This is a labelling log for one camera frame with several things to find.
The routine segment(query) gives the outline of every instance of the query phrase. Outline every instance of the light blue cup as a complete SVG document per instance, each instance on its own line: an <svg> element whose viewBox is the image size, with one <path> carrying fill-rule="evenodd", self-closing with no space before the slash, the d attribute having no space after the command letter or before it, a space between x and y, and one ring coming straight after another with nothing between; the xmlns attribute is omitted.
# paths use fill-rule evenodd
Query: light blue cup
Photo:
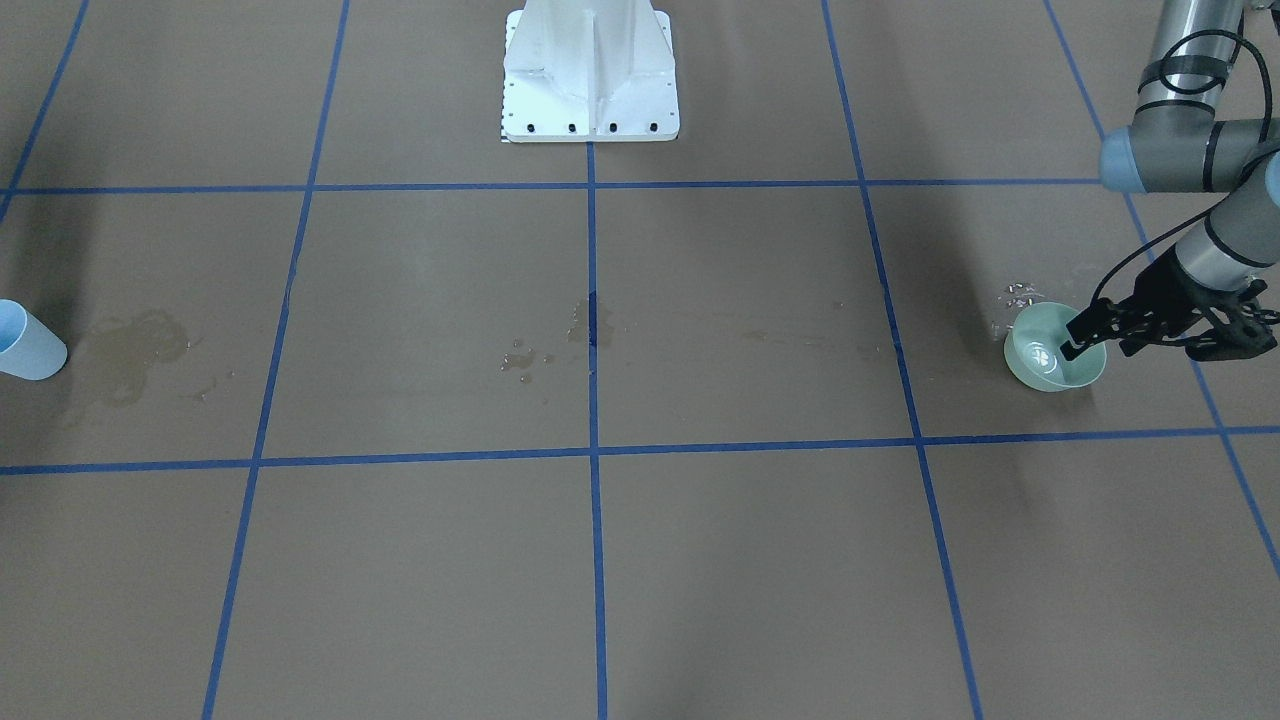
<svg viewBox="0 0 1280 720"><path fill-rule="evenodd" d="M42 380L67 364L67 346L13 300L0 300L0 373Z"/></svg>

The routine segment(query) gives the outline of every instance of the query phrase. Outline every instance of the blue tape line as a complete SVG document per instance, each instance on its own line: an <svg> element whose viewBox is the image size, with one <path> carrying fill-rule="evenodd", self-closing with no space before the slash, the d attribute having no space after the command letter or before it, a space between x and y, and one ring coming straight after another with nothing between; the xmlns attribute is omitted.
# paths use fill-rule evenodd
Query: blue tape line
<svg viewBox="0 0 1280 720"><path fill-rule="evenodd" d="M333 88L338 79L338 64L342 59L342 45L347 32L347 18L351 13L351 0L343 0L342 14L338 17L338 35L333 44L333 56L329 60L329 78L325 83L324 102L320 105L320 122L316 124L316 140L311 150L311 169L307 174L308 190L302 197L302 210L298 214L298 228L293 237L293 254L289 259L289 274L284 283L284 297L280 301L280 318L275 328L275 342L271 348L271 366L268 372L266 388L262 392L262 410L259 415L257 436L253 441L253 465L244 486L244 502L241 507L239 528L236 533L236 548L232 552L232 566L227 578L227 596L223 600L223 614L218 624L218 639L214 646L214 659L209 669L209 685L205 691L204 720L212 720L218 701L218 683L221 679L223 657L227 652L227 638L230 632L232 614L236 609L236 588L239 584L241 561L248 536L250 518L253 511L253 496L257 491L259 466L266 445L266 428L271 419L271 402L275 397L275 383L280 372L280 357L284 351L284 336L289 324L289 296L298 274L298 258L307 232L307 219L311 214L311 197L320 168L320 152L324 149L324 132L329 122L329 108L333 102Z"/></svg>
<svg viewBox="0 0 1280 720"><path fill-rule="evenodd" d="M1089 442L1115 439L1151 439L1178 437L1211 437L1219 434L1216 428L1169 428L1138 430L1087 430L1062 433L1019 433L995 436L937 436L924 437L920 442L929 446L951 445L1005 445L1020 442Z"/></svg>
<svg viewBox="0 0 1280 720"><path fill-rule="evenodd" d="M585 182L388 182L316 184L316 192L436 192L445 190L586 190Z"/></svg>
<svg viewBox="0 0 1280 720"><path fill-rule="evenodd" d="M1075 54L1071 53L1071 45L1066 41L1066 33L1062 32L1062 23L1057 20L1057 13L1053 12L1053 3L1050 0L1043 0L1044 12L1048 13L1048 20L1053 24L1053 32L1057 33L1057 42L1062 46L1062 54L1066 56L1066 64L1071 68L1071 77L1075 78L1075 87L1080 91L1080 99L1084 100L1084 108L1089 111L1089 119L1093 120L1093 129L1097 131L1098 137L1106 136L1106 131L1102 129L1102 120L1098 119L1098 111L1093 108L1093 100L1089 97L1089 91L1084 87L1084 78L1080 76L1080 68L1075 64Z"/></svg>
<svg viewBox="0 0 1280 720"><path fill-rule="evenodd" d="M250 468L244 483L244 498L241 501L241 518L236 528L236 546L232 548L232 566L227 574L227 592L223 594L223 611L218 619L218 635L214 639L214 660L209 666L209 684L205 687L202 720L212 720L214 703L218 701L218 683L223 676L223 660L227 656L227 637L232 628L232 611L236 607L236 588L239 585L241 562L244 560L244 542L248 538L248 520L253 512L253 496L257 493L257 466Z"/></svg>
<svg viewBox="0 0 1280 720"><path fill-rule="evenodd" d="M831 19L831 5L828 0L822 0L823 22L827 26L827 44L831 47L831 63L836 72L836 86L840 88L840 102L845 111L845 126L849 129L849 147L854 156L854 168L858 172L859 192L863 199L863 211L867 214L867 231L872 241L872 252L876 256L876 273L879 275L881 287L884 295L884 315L888 319L890 333L893 338L893 351L897 355L899 375L902 380L902 397L906 401L908 418L911 421L911 436L915 443L916 460L920 465L920 478L924 483L924 495L929 505L929 519L933 524L933 538L937 543L938 562L942 570L942 579L947 588L947 601L951 606L951 621L955 626L956 644L960 651L960 662L964 667L965 684L969 688L969 703L973 708L974 720L982 720L982 700L978 694L978 680L973 669L973 660L969 653L969 639L964 626L964 615L960 610L960 596L956 591L955 575L951 571L951 556L947 552L946 534L942 528L942 516L938 512L937 496L933 492L933 474L929 470L929 460L925 454L925 445L922 442L920 419L915 407L915 395L911 391L911 377L906 366L906 354L902 351L902 337L897 327L897 315L893 310L893 297L890 291L888 273L884 269L884 256L881 252L879 233L876 228L876 213L872 208L870 192L867 187L867 173L863 168L863 156L858 146L858 127L854 123L854 113L849 104L849 90L845 85L844 65L840 61L840 49L836 42L836 29Z"/></svg>
<svg viewBox="0 0 1280 720"><path fill-rule="evenodd" d="M809 179L809 181L671 181L598 182L596 190L680 190L750 187L929 187L929 186L1078 186L1101 184L1094 178L918 178L918 179ZM0 190L0 195L200 195L236 192L443 192L500 190L586 190L585 182L393 182L393 183L315 183L315 184L177 184L118 187L24 187Z"/></svg>
<svg viewBox="0 0 1280 720"><path fill-rule="evenodd" d="M232 192L303 192L305 184L188 184L137 187L32 187L14 195L202 195Z"/></svg>
<svg viewBox="0 0 1280 720"><path fill-rule="evenodd" d="M1020 184L1102 184L1097 178L920 178L920 179L868 179L869 187L931 187L931 186L1020 186Z"/></svg>
<svg viewBox="0 0 1280 720"><path fill-rule="evenodd" d="M602 456L694 455L704 452L786 452L804 450L863 450L913 447L915 438L815 439L782 442L713 442L692 445L617 445L600 448Z"/></svg>
<svg viewBox="0 0 1280 720"><path fill-rule="evenodd" d="M45 117L49 115L49 108L54 104L54 95L58 92L58 86L63 82L63 74L67 72L67 64L70 63L72 50L76 49L76 40L79 38L81 27L84 26L84 14L88 13L88 0L81 0L79 12L76 13L76 22L72 23L72 32L67 37L67 45L63 47L63 56L58 60L58 68L54 70L54 78L49 82L49 91L45 92L45 100L40 104L40 111L36 113L36 122L31 126L31 132L27 135L27 143L22 146L22 155L18 156L18 164L13 169L13 177L9 178L9 193L0 200L0 223L4 222L5 215L9 214L9 204L13 201L13 191L22 182L22 173L27 169L27 161L31 160L31 152L36 149L36 138L40 137L40 128L45 124Z"/></svg>
<svg viewBox="0 0 1280 720"><path fill-rule="evenodd" d="M157 460L142 462L84 462L65 465L10 465L0 468L4 475L69 475L83 473L155 473L165 470L243 470L252 460Z"/></svg>
<svg viewBox="0 0 1280 720"><path fill-rule="evenodd" d="M800 179L800 181L652 181L652 182L599 182L599 190L680 190L680 188L735 188L735 187L854 187L856 179Z"/></svg>
<svg viewBox="0 0 1280 720"><path fill-rule="evenodd" d="M596 296L596 214L595 143L586 143L586 292L588 323L588 421L591 459L591 556L595 575L595 712L598 720L609 716L609 664L604 612L604 529L600 503L600 393L599 393L599 301Z"/></svg>
<svg viewBox="0 0 1280 720"><path fill-rule="evenodd" d="M1224 428L1233 436L1271 436L1280 433L1280 425L1234 425Z"/></svg>
<svg viewBox="0 0 1280 720"><path fill-rule="evenodd" d="M397 452L381 455L319 455L294 457L228 459L228 460L169 460L140 462L86 462L63 465L9 465L0 466L0 477L19 475L59 475L84 473L154 473L166 470L218 470L260 468L316 468L351 465L390 465L390 464L431 464L467 462L477 460L540 460L552 457L589 457L594 454L602 457L625 457L637 455L696 455L709 452L788 452L814 450L870 450L877 447L924 446L972 446L972 445L1015 445L1036 442L1106 442L1126 439L1157 439L1184 437L1216 437L1221 432L1233 436L1274 436L1280 434L1280 425L1242 425L1217 428L1167 428L1134 430L1091 430L1091 432L1051 432L989 436L934 436L891 437L891 438L850 438L776 442L718 442L718 443L669 443L669 445L616 445L590 447L547 447L527 450L460 450L438 452Z"/></svg>
<svg viewBox="0 0 1280 720"><path fill-rule="evenodd" d="M586 447L548 447L539 450L462 450L451 452L397 452L385 455L326 455L310 457L264 457L262 468L324 468L340 465L404 465L429 462L471 462L476 460L539 460L548 457L586 457Z"/></svg>

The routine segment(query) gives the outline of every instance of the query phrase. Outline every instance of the bowl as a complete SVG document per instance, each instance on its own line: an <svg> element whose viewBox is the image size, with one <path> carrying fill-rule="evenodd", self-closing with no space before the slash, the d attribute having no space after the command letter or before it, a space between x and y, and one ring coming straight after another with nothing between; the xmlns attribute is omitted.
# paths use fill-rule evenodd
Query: bowl
<svg viewBox="0 0 1280 720"><path fill-rule="evenodd" d="M1027 306L1005 338L1005 363L1014 377L1041 392L1082 388L1102 375L1107 348L1094 345L1075 360L1062 357L1061 346L1071 338L1066 323L1079 314L1060 302Z"/></svg>

